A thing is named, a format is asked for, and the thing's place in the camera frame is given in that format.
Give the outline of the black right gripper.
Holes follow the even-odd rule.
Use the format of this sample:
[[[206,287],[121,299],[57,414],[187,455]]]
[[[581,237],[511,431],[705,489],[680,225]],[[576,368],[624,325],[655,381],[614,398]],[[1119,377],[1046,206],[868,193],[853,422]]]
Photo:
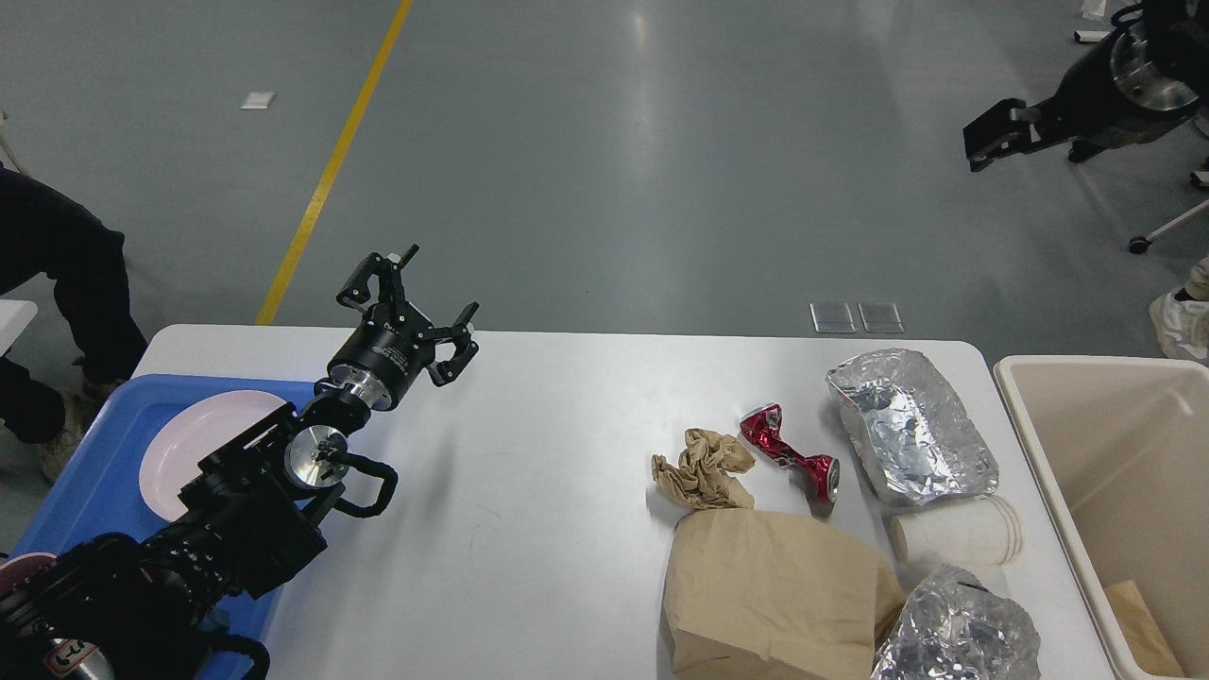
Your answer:
[[[1132,19],[1076,60],[1049,99],[1005,98],[964,126],[964,157],[978,173],[1039,143],[1080,152],[1147,144],[1199,106],[1201,22]]]

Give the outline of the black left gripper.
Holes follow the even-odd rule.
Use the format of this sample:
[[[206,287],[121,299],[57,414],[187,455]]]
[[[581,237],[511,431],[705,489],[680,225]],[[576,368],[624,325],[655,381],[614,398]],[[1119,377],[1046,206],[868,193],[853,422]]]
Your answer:
[[[410,244],[404,253],[371,250],[349,273],[335,296],[339,305],[359,315],[349,339],[316,382],[316,396],[342,390],[353,393],[374,413],[399,405],[420,375],[435,386],[453,384],[474,361],[479,345],[472,339],[472,318],[480,304],[472,301],[449,327],[420,324],[420,310],[404,289],[403,270],[418,254]],[[445,361],[440,346],[451,346]]]

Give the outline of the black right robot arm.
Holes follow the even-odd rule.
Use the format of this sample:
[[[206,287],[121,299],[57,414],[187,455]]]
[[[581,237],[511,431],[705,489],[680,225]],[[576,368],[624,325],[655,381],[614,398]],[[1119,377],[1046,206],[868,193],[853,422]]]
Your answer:
[[[964,156],[980,172],[1000,159],[1069,144],[1083,163],[1107,150],[1149,144],[1207,104],[1204,1],[1140,1],[1068,69],[1049,98],[997,102],[964,126]]]

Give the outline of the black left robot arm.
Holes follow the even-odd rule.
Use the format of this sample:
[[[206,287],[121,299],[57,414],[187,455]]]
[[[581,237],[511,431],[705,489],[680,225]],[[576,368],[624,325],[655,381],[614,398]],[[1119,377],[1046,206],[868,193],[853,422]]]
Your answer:
[[[388,508],[397,469],[349,451],[374,413],[397,409],[422,373],[452,384],[478,353],[470,302],[439,327],[409,301],[417,254],[368,254],[336,296],[360,323],[302,408],[277,407],[198,462],[184,513],[147,538],[102,534],[62,552],[2,593],[5,679],[195,679],[212,655],[244,655],[268,673],[251,636],[204,622],[226,597],[261,598],[326,548],[322,521]]]

